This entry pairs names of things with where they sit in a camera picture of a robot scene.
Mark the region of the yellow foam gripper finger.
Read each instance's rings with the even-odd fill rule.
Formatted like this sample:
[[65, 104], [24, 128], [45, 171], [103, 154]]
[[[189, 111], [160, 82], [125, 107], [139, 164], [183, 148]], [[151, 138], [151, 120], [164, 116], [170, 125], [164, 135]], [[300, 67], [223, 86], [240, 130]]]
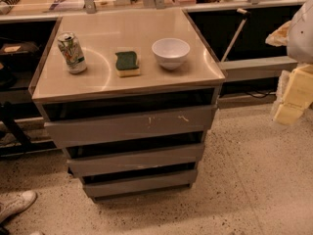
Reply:
[[313, 65], [304, 65], [292, 72], [283, 70], [279, 77], [273, 104], [273, 121], [292, 125], [313, 103]]

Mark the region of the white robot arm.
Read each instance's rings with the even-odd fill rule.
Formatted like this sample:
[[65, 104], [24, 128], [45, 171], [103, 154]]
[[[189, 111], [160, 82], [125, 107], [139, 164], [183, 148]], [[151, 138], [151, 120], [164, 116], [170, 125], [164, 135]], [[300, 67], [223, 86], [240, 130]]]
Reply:
[[272, 109], [273, 121], [294, 124], [313, 103], [313, 0], [306, 0], [292, 19], [269, 34], [265, 43], [286, 46], [298, 62], [291, 72], [283, 71]]

